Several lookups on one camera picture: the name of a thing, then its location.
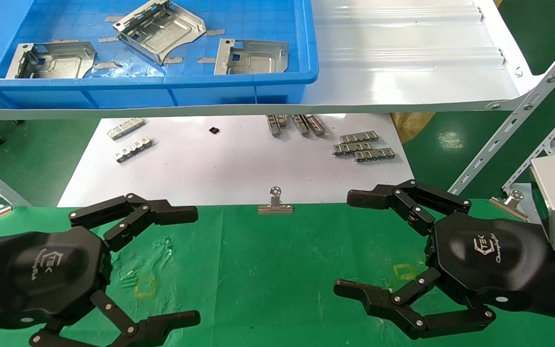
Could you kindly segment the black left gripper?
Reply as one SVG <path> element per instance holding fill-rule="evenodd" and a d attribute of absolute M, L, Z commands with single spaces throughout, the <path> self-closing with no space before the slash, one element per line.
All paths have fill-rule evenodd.
<path fill-rule="evenodd" d="M 0 237 L 0 329 L 46 323 L 29 339 L 32 347 L 92 347 L 60 336 L 94 307 L 120 334 L 110 347 L 160 347 L 172 330 L 199 325 L 198 310 L 132 319 L 104 290 L 110 282 L 110 252 L 118 252 L 146 228 L 198 221 L 195 206 L 175 207 L 129 193 L 69 214 L 73 228 Z M 102 240 L 90 229 L 117 221 Z"/>

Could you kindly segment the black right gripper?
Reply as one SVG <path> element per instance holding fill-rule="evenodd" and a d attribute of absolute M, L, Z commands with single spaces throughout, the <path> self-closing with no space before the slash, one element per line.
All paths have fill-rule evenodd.
<path fill-rule="evenodd" d="M 361 302 L 368 316 L 391 321 L 410 339 L 484 330 L 496 319 L 485 305 L 555 318 L 555 250 L 542 226 L 472 217 L 467 214 L 472 206 L 469 200 L 414 179 L 399 185 L 378 184 L 370 191 L 350 190 L 346 204 L 392 209 L 419 235 L 430 235 L 426 251 L 429 266 L 435 268 L 394 294 L 351 280 L 337 279 L 333 284 L 337 296 Z M 425 207 L 447 217 L 436 222 Z M 467 308 L 427 316 L 413 310 L 412 303 L 437 282 L 445 294 Z"/>

